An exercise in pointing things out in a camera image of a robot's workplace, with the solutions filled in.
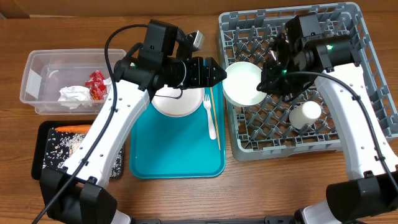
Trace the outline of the cream bowl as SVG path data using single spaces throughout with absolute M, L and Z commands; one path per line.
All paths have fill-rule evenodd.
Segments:
M 224 97 L 232 105 L 246 107 L 260 103 L 267 93 L 257 91 L 262 70 L 249 62 L 236 62 L 226 68 L 222 81 Z

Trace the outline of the white small cup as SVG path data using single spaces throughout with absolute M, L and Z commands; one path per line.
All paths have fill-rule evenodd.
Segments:
M 321 106 L 314 101 L 307 101 L 293 109 L 289 114 L 289 121 L 296 129 L 302 129 L 305 125 L 312 125 L 322 113 Z

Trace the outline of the white napkin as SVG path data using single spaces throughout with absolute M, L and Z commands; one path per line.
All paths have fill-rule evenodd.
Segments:
M 112 80 L 111 80 L 111 78 L 104 79 L 103 80 L 103 84 L 106 87 L 106 92 L 109 93 L 110 89 L 112 88 Z

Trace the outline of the red snack wrapper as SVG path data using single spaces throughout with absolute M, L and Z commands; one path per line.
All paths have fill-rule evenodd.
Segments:
M 90 79 L 85 82 L 85 87 L 89 89 L 92 100 L 104 100 L 108 94 L 107 87 L 104 84 L 105 78 L 100 70 L 96 70 L 90 75 Z

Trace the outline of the orange carrot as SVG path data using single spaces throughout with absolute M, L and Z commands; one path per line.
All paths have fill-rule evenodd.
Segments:
M 74 125 L 74 126 L 60 126 L 55 128 L 57 132 L 61 133 L 78 133 L 78 134 L 87 134 L 90 130 L 90 124 L 82 124 L 82 125 Z

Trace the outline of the white tissue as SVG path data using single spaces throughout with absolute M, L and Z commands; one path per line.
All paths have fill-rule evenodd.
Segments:
M 85 108 L 92 106 L 90 90 L 84 86 L 66 86 L 60 91 L 58 101 L 62 106 L 67 106 L 71 110 L 77 109 L 80 105 Z

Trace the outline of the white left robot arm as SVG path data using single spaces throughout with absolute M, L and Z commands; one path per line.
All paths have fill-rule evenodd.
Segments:
M 226 78 L 215 59 L 193 56 L 205 40 L 200 31 L 186 34 L 155 19 L 145 28 L 144 41 L 108 65 L 111 89 L 77 150 L 61 168 L 42 171 L 39 184 L 45 206 L 41 215 L 63 223 L 132 223 L 106 188 L 134 123 L 164 86 L 212 87 Z

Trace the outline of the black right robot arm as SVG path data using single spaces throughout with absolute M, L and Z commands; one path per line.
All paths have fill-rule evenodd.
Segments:
M 397 156 L 388 144 L 365 89 L 361 58 L 349 35 L 329 37 L 314 12 L 285 25 L 270 45 L 258 91 L 284 102 L 315 85 L 333 119 L 348 180 L 331 184 L 321 202 L 295 212 L 294 223 L 360 223 L 397 209 Z

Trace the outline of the white plastic fork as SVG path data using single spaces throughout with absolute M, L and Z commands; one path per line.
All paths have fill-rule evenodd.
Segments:
M 206 113 L 207 113 L 209 137 L 211 140 L 215 140 L 216 139 L 216 130 L 215 130 L 213 118 L 211 115 L 211 101 L 210 101 L 209 95 L 207 95 L 207 94 L 204 94 L 204 96 L 203 96 L 203 106 L 206 109 Z

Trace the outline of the pink plate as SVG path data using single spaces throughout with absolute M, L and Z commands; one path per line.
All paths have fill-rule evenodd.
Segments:
M 176 89 L 165 85 L 152 99 L 154 108 L 170 117 L 183 117 L 196 111 L 203 102 L 204 88 Z

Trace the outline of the grey dish rack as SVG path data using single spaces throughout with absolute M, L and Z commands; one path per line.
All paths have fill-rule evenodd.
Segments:
M 329 37 L 349 35 L 361 57 L 364 83 L 381 129 L 388 141 L 397 138 L 397 109 L 384 78 L 363 14 L 353 2 L 224 12 L 218 18 L 218 56 L 222 66 L 250 62 L 258 67 L 272 56 L 269 44 L 298 15 L 317 15 Z M 321 116 L 311 125 L 295 129 L 289 113 L 306 101 L 318 103 Z M 317 151 L 340 151 L 341 144 L 328 107 L 314 86 L 290 103 L 267 95 L 259 103 L 226 105 L 231 152 L 239 161 L 289 157 Z

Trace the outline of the teal plastic tray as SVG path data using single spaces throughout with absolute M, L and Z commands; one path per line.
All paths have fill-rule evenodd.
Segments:
M 192 114 L 170 117 L 153 104 L 131 129 L 129 166 L 141 179 L 202 178 L 220 175 L 226 166 L 223 86 L 213 87 L 221 151 L 211 140 L 203 103 Z

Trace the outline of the clear plastic bin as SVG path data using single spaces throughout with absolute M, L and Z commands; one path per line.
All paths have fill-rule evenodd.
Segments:
M 59 100 L 62 88 L 84 86 L 97 70 L 109 78 L 103 49 L 34 50 L 25 65 L 20 101 L 37 114 L 97 114 L 104 101 Z

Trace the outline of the spilled rice and peanuts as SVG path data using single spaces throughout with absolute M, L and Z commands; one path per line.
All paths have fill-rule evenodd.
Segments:
M 42 168 L 61 169 L 63 163 L 78 149 L 86 134 L 63 133 L 49 129 Z

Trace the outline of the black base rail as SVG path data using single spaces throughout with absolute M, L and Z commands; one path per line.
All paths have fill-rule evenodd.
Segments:
M 222 219 L 222 220 L 159 220 L 159 219 L 132 219 L 132 224 L 293 224 L 294 216 L 269 216 L 250 219 Z

